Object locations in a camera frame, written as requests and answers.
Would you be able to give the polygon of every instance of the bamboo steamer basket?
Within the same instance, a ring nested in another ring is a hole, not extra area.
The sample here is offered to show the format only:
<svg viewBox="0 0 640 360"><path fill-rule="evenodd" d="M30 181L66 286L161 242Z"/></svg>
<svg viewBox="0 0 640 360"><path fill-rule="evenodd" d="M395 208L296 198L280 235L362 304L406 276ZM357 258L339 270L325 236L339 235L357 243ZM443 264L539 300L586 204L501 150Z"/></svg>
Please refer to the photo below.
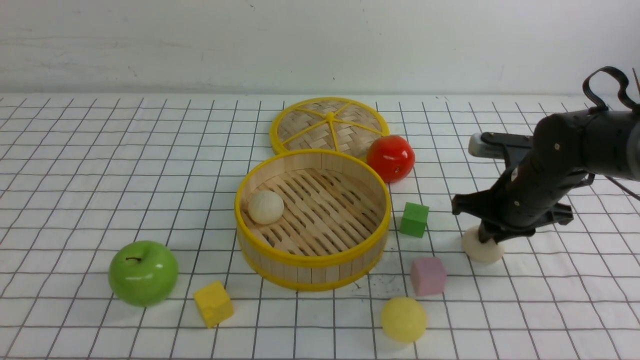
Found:
<svg viewBox="0 0 640 360"><path fill-rule="evenodd" d="M248 215L251 196L271 190L284 200L275 223ZM391 200L380 176L341 152L306 149L257 165L236 193L237 239L249 266L266 280L300 291L339 288L366 275L380 259Z"/></svg>
<svg viewBox="0 0 640 360"><path fill-rule="evenodd" d="M362 161L371 143L387 135L387 123L376 110L342 97L318 97L291 105L274 119L269 134L275 154L326 149Z"/></svg>

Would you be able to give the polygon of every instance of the bamboo steamer lid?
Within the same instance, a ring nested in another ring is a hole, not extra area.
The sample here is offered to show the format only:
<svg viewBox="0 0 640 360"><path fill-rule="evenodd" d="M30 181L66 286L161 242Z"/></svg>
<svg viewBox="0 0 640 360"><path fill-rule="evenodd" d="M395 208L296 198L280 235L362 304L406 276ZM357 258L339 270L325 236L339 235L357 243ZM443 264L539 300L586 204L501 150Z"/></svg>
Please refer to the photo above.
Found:
<svg viewBox="0 0 640 360"><path fill-rule="evenodd" d="M373 141L387 135L387 123L376 110L341 97L320 97L293 104L278 114L270 131L275 154L325 149L361 160Z"/></svg>

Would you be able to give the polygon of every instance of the pink cube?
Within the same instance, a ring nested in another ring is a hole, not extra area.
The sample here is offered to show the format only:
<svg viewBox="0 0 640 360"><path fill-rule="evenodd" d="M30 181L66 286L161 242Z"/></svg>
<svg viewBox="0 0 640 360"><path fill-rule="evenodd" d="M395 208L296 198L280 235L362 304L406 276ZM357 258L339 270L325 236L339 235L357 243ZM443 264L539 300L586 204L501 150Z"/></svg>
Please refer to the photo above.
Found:
<svg viewBox="0 0 640 360"><path fill-rule="evenodd" d="M447 273L438 258L419 258L411 266L411 283L416 296L435 295L444 292Z"/></svg>

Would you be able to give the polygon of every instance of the white dough ball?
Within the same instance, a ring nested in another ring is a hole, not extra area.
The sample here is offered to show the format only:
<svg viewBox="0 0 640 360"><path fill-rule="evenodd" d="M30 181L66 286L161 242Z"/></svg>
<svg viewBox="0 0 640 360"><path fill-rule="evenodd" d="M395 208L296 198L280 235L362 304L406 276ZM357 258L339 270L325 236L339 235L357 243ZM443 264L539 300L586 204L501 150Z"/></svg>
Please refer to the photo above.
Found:
<svg viewBox="0 0 640 360"><path fill-rule="evenodd" d="M248 211L254 222L261 225L272 224L284 213L284 201L275 192L260 191L251 197Z"/></svg>
<svg viewBox="0 0 640 360"><path fill-rule="evenodd" d="M504 255L502 244L496 243L493 239L481 243L478 240L478 229L478 226L474 226L465 231L462 236L462 250L471 260L479 263L490 264L502 259L502 255Z"/></svg>

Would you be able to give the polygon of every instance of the yellow rim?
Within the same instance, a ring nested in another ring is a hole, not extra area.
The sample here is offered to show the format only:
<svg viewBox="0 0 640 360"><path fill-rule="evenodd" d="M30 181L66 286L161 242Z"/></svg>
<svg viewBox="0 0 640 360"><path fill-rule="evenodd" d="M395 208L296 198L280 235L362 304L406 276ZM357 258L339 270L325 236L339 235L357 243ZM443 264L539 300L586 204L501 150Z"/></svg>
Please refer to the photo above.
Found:
<svg viewBox="0 0 640 360"><path fill-rule="evenodd" d="M336 111L335 113L333 113L333 116L338 115L342 110L344 110L347 106L349 105L357 105L365 110L367 110L368 112L370 112L378 121L378 123L380 124L380 128L382 129L381 131L378 131L376 129L373 129L371 127L367 127L367 126L363 126L360 124L356 124L354 122L351 121L343 121L343 120L339 120L339 119L331 119L328 120L326 115L323 115L321 113L318 113L316 111L313 110L308 110L308 109L297 109L299 106L302 106L304 104L309 104L312 102L319 102L319 101L342 101L342 102L346 102L346 104L341 107L340 109L338 109L338 111ZM321 118L323 118L323 121L318 122L317 124L314 124L313 126L310 126L302 131L300 131L297 134L293 134L291 137L289 137L288 139L284 140L284 141L280 141L279 137L278 137L278 128L280 127L280 122L282 121L282 119L285 117L285 115L287 115L288 113L290 113L292 110L300 110L300 111L305 111L308 113L313 113L314 115L317 115ZM351 126L356 126L356 127L360 127L362 129L365 130L369 130L373 133L379 134L381 136L387 136L389 135L389 128L387 126L387 123L385 122L385 119L382 117L382 115L380 115L380 113L378 113L374 108L363 104L361 102L358 101L354 101L351 99L345 99L343 97L316 97L315 99L309 99L309 100L304 100L304 101L300 101L297 102L296 104L291 105L290 107L282 110L278 116L273 120L273 123L271 124L271 129L269 130L269 139L271 140L271 148L273 149L273 152L275 154L282 154L283 152L289 152L290 150L287 150L284 147L284 144L286 144L287 142L290 142L291 140L301 136L302 134L306 133L307 131L314 129L318 126L322 126L323 124L328 124L329 125L329 129L331 130L331 135L333 138L333 148L336 149L334 151L337 151L338 149L338 144L337 144L337 139L335 136L335 130L333 128L333 124L332 122L340 122L343 124L349 124Z"/></svg>
<svg viewBox="0 0 640 360"><path fill-rule="evenodd" d="M275 277L265 271L263 271L263 269L261 269L260 267L258 267L250 258L249 256L246 254L244 247L242 246L242 243L240 244L240 252L242 252L242 255L244 257L244 260L246 261L247 265L249 265L249 267L256 272L256 274L262 276L263 278L265 278L265 280L272 282L273 284L282 286L283 288L287 288L287 289L291 289L291 290L299 290L299 291L327 291L327 290L334 290L337 288L341 288L345 285L351 284L352 282L358 280L359 278L367 275L368 272L371 271L371 269L374 268L374 266L376 266L376 264L380 261L380 259L382 258L382 255L384 254L384 247L382 248L382 250L380 251L380 253L378 255L376 255L376 257L373 259L373 261L371 261L371 264L369 264L367 267L365 267L362 271L358 272L357 274L354 274L350 277L347 277L345 279L339 280L339 281L334 281L334 282L322 282L319 284L302 284L300 282L292 282L292 281L286 281L283 280L279 277Z"/></svg>
<svg viewBox="0 0 640 360"><path fill-rule="evenodd" d="M378 184L382 187L385 194L385 216L382 218L380 225L378 228L364 240L362 243L358 244L350 248L349 250L339 252L337 254L325 255L325 256L300 256L290 254L288 252L282 252L274 249L273 247L267 246L262 241L258 240L249 228L246 226L242 219L242 214L240 213L240 199L242 197L242 190L246 186L247 182L251 177L258 172L262 167L265 167L267 164L272 163L280 158L284 158L286 156L295 156L298 154L327 154L332 156L340 156L355 162L355 165L360 165L364 167L368 173L374 176L378 182ZM353 156L349 156L343 154L341 152L335 152L331 150L324 149L305 149L305 150L296 150L289 151L273 156L272 158L263 161L258 164L253 170L249 171L249 173L244 177L242 183L240 183L240 187L236 192L236 199L234 201L234 216L236 218L236 223L238 226L238 231L242 233L247 242L253 245L253 248L257 250L262 255L265 255L268 258L279 261L285 265L291 266L305 266L305 267L325 267L325 266L333 266L345 263L347 261L351 261L357 258L359 255L362 255L364 252L367 252L371 249L377 241L388 231L389 222L391 219L391 197L389 196L389 192L387 189L387 185L382 181L382 178L366 163L361 160L354 158Z"/></svg>

